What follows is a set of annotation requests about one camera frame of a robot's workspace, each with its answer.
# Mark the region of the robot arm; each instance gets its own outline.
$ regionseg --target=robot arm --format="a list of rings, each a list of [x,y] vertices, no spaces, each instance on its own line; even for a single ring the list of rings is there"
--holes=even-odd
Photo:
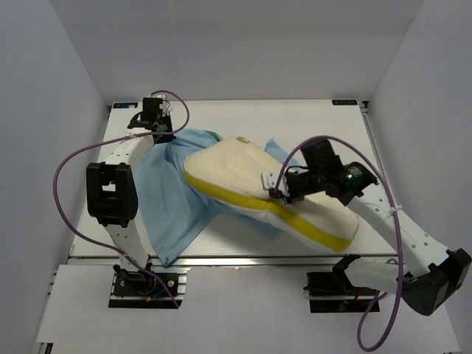
[[[143,111],[133,117],[128,135],[147,131],[172,131],[169,102],[164,95],[143,99]],[[150,256],[142,247],[134,218],[138,197],[133,172],[142,157],[155,145],[174,136],[141,136],[121,142],[105,160],[91,163],[86,171],[88,213],[103,225],[116,247],[124,250],[139,266],[150,269]],[[121,269],[137,271],[122,255]]]
[[[461,287],[471,264],[469,254],[463,249],[450,251],[405,212],[391,210],[377,178],[358,162],[344,166],[327,140],[311,143],[301,150],[308,170],[285,172],[278,190],[274,189],[274,176],[279,171],[263,173],[263,186],[270,196],[284,198],[289,204],[302,200],[305,195],[326,192],[367,221],[393,248],[397,245],[393,212],[400,221],[405,265],[347,255],[333,267],[340,288],[348,291],[366,287],[392,294],[398,286],[398,266],[403,266],[403,299],[418,313],[430,315]]]

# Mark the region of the black mounting bracket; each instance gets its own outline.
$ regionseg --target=black mounting bracket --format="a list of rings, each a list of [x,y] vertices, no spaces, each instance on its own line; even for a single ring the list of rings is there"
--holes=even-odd
[[[115,185],[115,191],[103,190]],[[87,210],[98,223],[128,226],[138,212],[138,195],[131,166],[92,162],[86,170]]]
[[[153,132],[173,131],[169,112],[163,112],[161,108],[163,103],[164,100],[162,98],[144,97],[142,99],[142,112],[135,114],[134,117],[131,118],[128,129],[144,128]],[[174,135],[153,136],[154,144],[171,142],[175,138]]]

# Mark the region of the white panel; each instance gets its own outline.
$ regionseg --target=white panel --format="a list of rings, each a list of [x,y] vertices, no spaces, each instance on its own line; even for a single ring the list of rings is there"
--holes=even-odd
[[[38,340],[54,342],[54,354],[364,353],[355,338],[361,314],[310,313],[302,268],[194,268],[178,310],[108,308],[112,277],[111,267],[61,266]],[[366,320],[365,344],[380,337],[392,303]],[[456,350],[445,308],[424,317],[402,303],[376,353]]]
[[[215,131],[222,137],[241,135],[262,147],[274,137],[288,152],[310,136],[334,135],[351,142],[374,161],[372,147],[357,105],[333,106],[329,100],[191,101],[188,105],[191,128]],[[173,107],[173,126],[177,128],[184,121],[184,109],[179,103],[174,103]],[[113,109],[105,139],[125,134],[131,117],[140,109],[140,104],[138,108]],[[346,163],[358,161],[352,151],[337,143],[333,143],[333,146]],[[100,158],[104,159],[115,147],[116,144],[102,147]],[[299,161],[303,159],[301,153],[296,157]],[[90,217],[86,205],[83,207],[78,227],[90,237],[111,243],[104,228],[95,218]],[[155,254],[140,214],[136,227],[145,249],[150,254]],[[361,221],[358,234],[346,252],[392,254],[393,250],[369,224]],[[182,256],[299,256],[320,253],[309,249],[286,232],[276,240],[266,240],[254,228],[235,216],[220,214],[197,236]],[[116,252],[77,239],[72,254],[76,257],[87,257],[116,255]]]
[[[431,236],[472,254],[472,2],[425,1],[372,99],[398,201]],[[472,353],[472,274],[447,302]]]
[[[73,150],[96,142],[106,109],[47,0],[0,5],[0,343],[28,353],[49,283],[72,241],[52,200],[52,176]],[[86,153],[64,170],[72,220],[82,206]]]
[[[52,0],[107,103],[355,97],[375,90],[422,0]]]

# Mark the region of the white wall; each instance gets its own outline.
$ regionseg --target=white wall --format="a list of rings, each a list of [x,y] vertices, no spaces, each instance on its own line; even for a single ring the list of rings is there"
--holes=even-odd
[[[107,112],[49,1],[2,1],[0,47],[0,350],[22,354],[72,241],[53,204],[54,170],[99,139]],[[63,174],[60,196],[72,219],[90,158]]]
[[[375,141],[399,202],[451,249],[472,254],[472,2],[427,0],[371,102]],[[448,300],[472,353],[472,274]]]
[[[107,103],[371,97],[423,0],[52,0]]]

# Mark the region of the white table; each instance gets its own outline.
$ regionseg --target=white table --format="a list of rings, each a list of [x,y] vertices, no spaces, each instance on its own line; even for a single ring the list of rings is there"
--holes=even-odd
[[[306,270],[192,269],[181,308],[108,308],[110,266],[62,265],[44,311],[38,341],[52,354],[327,353],[362,354],[355,339],[360,313],[310,313]],[[365,345],[381,336],[393,298],[371,313]],[[377,354],[442,354],[459,350],[448,313],[415,313],[402,302]]]
[[[312,135],[328,134],[353,143],[372,161],[374,153],[358,106],[332,106],[329,100],[189,102],[191,128],[244,136],[263,146],[274,137],[286,150]],[[184,111],[174,103],[174,127]],[[104,139],[125,133],[137,108],[114,109]],[[103,159],[114,149],[105,146]],[[357,159],[335,145],[345,162]],[[138,217],[138,230],[155,254]],[[79,230],[111,243],[84,205]],[[393,249],[365,222],[347,250],[385,261]],[[74,353],[358,353],[359,313],[309,313],[307,271],[329,271],[338,257],[323,257],[287,234],[274,241],[230,215],[216,217],[168,271],[186,275],[179,310],[108,308],[116,262],[112,251],[74,241],[44,311],[37,342],[54,343],[52,354]],[[154,260],[156,270],[162,270]],[[241,266],[231,267],[198,266]],[[364,339],[372,345],[388,321],[392,298],[366,321]],[[377,353],[446,353],[458,350],[444,307],[424,317],[402,303],[398,322]]]
[[[184,121],[184,109],[173,102],[173,127]],[[313,135],[338,136],[351,142],[373,162],[372,146],[367,135],[360,108],[357,105],[334,106],[330,100],[247,100],[247,101],[195,101],[188,102],[190,108],[189,128],[211,130],[223,138],[231,135],[244,136],[252,142],[264,146],[270,138],[286,151],[290,151],[303,139]],[[142,110],[141,103],[136,108],[112,109],[104,140],[123,136],[131,117]],[[101,148],[99,160],[109,155],[117,145]],[[343,161],[358,160],[345,147],[333,143]],[[146,251],[155,255],[140,215],[137,227]],[[86,205],[80,216],[78,228],[96,240],[111,243],[95,218],[87,213]],[[351,247],[346,253],[363,255],[390,255],[393,249],[365,222]],[[282,233],[276,240],[269,241],[250,226],[232,215],[218,215],[190,244],[181,255],[186,257],[301,257],[322,256],[319,251],[308,249],[294,237]],[[76,238],[72,257],[109,257],[116,254],[109,249],[92,245]]]

